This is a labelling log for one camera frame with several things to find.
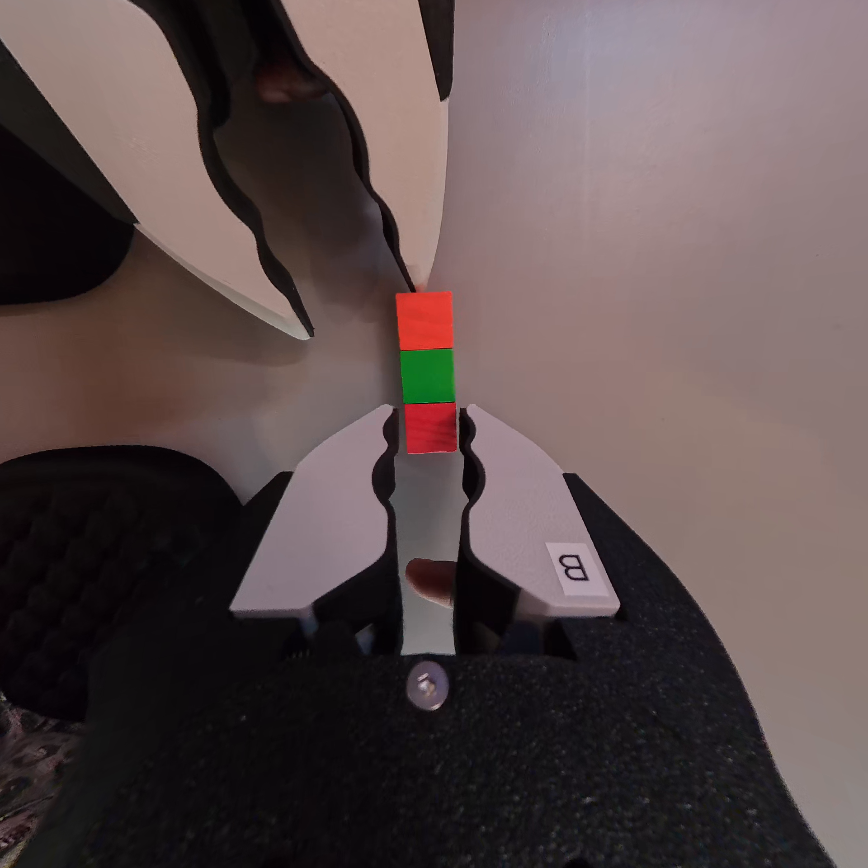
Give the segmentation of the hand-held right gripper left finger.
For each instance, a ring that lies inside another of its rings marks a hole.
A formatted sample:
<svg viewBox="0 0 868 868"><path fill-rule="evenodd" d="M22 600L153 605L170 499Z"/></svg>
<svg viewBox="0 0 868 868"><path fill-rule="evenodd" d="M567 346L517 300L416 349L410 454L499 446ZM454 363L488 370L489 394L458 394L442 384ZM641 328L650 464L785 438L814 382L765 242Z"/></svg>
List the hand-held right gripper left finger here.
<svg viewBox="0 0 868 868"><path fill-rule="evenodd" d="M309 452L278 500L230 611L398 636L402 603L391 497L398 413L376 407Z"/></svg>

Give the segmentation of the green wooden cube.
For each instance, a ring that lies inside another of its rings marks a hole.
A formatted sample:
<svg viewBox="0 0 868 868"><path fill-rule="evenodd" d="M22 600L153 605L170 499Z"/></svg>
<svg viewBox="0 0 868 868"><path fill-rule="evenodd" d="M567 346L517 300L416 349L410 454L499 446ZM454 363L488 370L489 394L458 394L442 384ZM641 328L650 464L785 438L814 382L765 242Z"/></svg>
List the green wooden cube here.
<svg viewBox="0 0 868 868"><path fill-rule="evenodd" d="M406 405L455 403L453 349L402 350L400 373Z"/></svg>

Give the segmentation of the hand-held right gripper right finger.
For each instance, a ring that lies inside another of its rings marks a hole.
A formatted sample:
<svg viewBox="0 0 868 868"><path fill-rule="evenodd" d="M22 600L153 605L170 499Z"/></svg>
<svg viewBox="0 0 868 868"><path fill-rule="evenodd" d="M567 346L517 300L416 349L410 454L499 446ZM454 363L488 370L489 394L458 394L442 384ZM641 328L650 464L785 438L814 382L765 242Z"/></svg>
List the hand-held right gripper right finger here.
<svg viewBox="0 0 868 868"><path fill-rule="evenodd" d="M462 412L470 471L461 551L500 583L481 620L611 617L621 603L557 462L480 406Z"/></svg>

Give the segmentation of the person's right hand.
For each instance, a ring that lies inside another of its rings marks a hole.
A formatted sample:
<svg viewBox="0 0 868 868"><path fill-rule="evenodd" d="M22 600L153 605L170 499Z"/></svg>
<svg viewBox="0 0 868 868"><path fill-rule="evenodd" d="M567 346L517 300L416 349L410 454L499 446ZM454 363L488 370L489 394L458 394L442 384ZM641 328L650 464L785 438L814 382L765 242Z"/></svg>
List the person's right hand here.
<svg viewBox="0 0 868 868"><path fill-rule="evenodd" d="M455 561L413 558L406 565L406 581L425 600L450 609L457 568Z"/></svg>

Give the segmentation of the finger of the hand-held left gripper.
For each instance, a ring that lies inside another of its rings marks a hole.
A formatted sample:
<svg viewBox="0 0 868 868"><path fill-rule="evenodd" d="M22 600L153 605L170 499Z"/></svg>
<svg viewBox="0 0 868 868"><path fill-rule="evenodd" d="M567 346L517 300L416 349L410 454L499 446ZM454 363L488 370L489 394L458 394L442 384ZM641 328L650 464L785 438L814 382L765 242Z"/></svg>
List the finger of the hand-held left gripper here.
<svg viewBox="0 0 868 868"><path fill-rule="evenodd" d="M307 340L314 329L215 132L231 112L193 2L1 4L2 43L140 233L234 304Z"/></svg>
<svg viewBox="0 0 868 868"><path fill-rule="evenodd" d="M381 212L411 291L427 288L439 245L449 101L416 1L274 2L299 63L334 96L356 171Z"/></svg>

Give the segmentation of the orange-red wooden cube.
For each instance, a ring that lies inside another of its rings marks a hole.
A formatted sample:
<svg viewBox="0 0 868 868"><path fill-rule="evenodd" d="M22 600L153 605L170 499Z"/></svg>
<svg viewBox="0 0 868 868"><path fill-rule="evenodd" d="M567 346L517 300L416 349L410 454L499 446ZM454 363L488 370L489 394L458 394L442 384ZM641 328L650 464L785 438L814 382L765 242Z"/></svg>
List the orange-red wooden cube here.
<svg viewBox="0 0 868 868"><path fill-rule="evenodd" d="M395 295L399 349L402 352L452 350L452 293L401 292Z"/></svg>

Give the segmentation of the red wooden cube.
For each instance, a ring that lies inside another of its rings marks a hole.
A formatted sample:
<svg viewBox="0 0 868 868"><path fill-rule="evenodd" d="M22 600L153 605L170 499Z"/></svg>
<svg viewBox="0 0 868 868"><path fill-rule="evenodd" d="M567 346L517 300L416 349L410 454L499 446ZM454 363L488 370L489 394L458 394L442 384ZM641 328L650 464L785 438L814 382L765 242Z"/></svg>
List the red wooden cube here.
<svg viewBox="0 0 868 868"><path fill-rule="evenodd" d="M408 454L458 450L458 411L454 402L405 404L405 420Z"/></svg>

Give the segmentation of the person's left hand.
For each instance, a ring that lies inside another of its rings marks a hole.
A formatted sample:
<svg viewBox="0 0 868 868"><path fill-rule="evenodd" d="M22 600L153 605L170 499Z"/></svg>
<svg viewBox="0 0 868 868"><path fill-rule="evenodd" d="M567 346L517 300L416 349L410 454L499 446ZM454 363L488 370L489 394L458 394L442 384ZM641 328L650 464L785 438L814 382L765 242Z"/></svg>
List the person's left hand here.
<svg viewBox="0 0 868 868"><path fill-rule="evenodd" d="M255 72L255 89L267 104L309 102L327 93L315 75L289 60L260 64Z"/></svg>

